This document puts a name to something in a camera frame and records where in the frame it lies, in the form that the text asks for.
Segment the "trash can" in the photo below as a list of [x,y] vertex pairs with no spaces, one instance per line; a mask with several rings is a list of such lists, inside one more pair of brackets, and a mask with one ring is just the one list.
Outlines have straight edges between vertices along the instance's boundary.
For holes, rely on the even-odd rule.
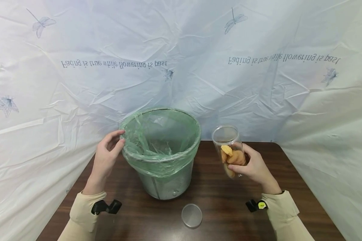
[[154,108],[127,117],[123,156],[138,172],[146,192],[159,200],[178,197],[189,187],[201,127],[179,109]]

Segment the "plastic bag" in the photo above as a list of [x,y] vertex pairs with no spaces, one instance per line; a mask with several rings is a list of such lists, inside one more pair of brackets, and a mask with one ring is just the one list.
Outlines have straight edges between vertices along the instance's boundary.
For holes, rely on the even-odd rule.
[[139,173],[170,177],[188,165],[201,141],[198,121],[184,111],[155,108],[127,117],[123,156]]

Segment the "dragonfly print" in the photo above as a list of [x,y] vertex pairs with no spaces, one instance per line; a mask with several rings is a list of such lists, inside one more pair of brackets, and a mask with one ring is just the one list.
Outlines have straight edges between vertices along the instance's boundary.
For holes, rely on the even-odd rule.
[[42,36],[42,32],[43,30],[47,27],[47,26],[50,26],[50,25],[54,25],[56,23],[55,20],[51,19],[51,18],[48,18],[48,17],[42,17],[40,20],[38,20],[35,15],[33,15],[33,13],[31,13],[31,15],[36,19],[36,23],[34,23],[32,25],[32,31],[36,31],[36,36],[38,38],[40,38]]
[[235,17],[234,13],[233,13],[233,8],[232,8],[232,19],[228,21],[228,23],[225,25],[225,34],[227,34],[229,32],[229,30],[231,30],[231,28],[233,28],[233,26],[237,23],[243,22],[245,20],[247,20],[248,17],[245,16],[244,14],[239,14]]
[[321,83],[326,83],[326,86],[328,86],[336,77],[338,77],[338,72],[334,68],[327,68],[327,74],[324,76],[325,78]]
[[0,110],[4,112],[7,118],[10,116],[11,111],[19,113],[19,109],[10,96],[0,97]]
[[173,73],[174,73],[173,70],[171,70],[171,69],[165,69],[165,70],[163,70],[163,72],[165,73],[165,74],[164,74],[165,82],[168,81],[168,80],[172,80],[172,78],[173,78]]

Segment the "wooden table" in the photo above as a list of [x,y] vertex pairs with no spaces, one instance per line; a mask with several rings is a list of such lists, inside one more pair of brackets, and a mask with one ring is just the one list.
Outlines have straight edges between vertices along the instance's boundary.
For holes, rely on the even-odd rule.
[[[248,143],[259,151],[282,189],[289,190],[300,218],[316,241],[344,240],[306,183],[274,143]],[[39,236],[39,241],[56,241],[69,219],[76,194],[85,186],[93,162],[85,168],[65,200]],[[144,190],[135,170],[122,155],[108,179],[106,201],[123,203],[117,215],[102,214],[97,240],[102,241],[258,241],[276,240],[266,211],[250,213],[245,202],[259,200],[259,185],[242,177],[232,181],[224,174],[212,142],[201,142],[191,184],[181,197],[158,201]],[[188,229],[181,220],[182,208],[195,203],[203,212],[197,229]]]

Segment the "beige sleeve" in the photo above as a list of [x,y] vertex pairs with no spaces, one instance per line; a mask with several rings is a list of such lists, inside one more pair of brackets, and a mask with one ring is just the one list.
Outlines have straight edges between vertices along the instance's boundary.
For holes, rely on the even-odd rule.
[[91,213],[94,203],[106,197],[102,192],[96,195],[78,193],[70,211],[70,220],[58,241],[94,241],[98,216]]
[[262,194],[277,241],[314,241],[298,217],[299,210],[288,191],[280,195]]

